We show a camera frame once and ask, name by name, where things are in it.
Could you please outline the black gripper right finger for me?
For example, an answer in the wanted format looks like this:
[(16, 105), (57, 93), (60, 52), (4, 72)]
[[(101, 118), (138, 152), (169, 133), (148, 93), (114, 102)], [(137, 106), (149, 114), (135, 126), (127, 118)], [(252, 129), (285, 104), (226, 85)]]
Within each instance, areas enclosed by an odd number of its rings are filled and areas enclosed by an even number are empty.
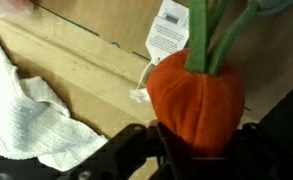
[(293, 180), (293, 89), (234, 142), (239, 180)]

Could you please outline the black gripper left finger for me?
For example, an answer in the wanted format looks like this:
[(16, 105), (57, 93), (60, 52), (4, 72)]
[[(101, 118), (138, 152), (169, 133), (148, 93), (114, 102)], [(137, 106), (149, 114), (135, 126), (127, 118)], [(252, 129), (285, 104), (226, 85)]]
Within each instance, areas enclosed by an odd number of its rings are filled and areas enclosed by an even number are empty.
[(191, 180), (191, 157), (185, 142), (162, 123), (156, 126), (162, 145), (155, 180)]

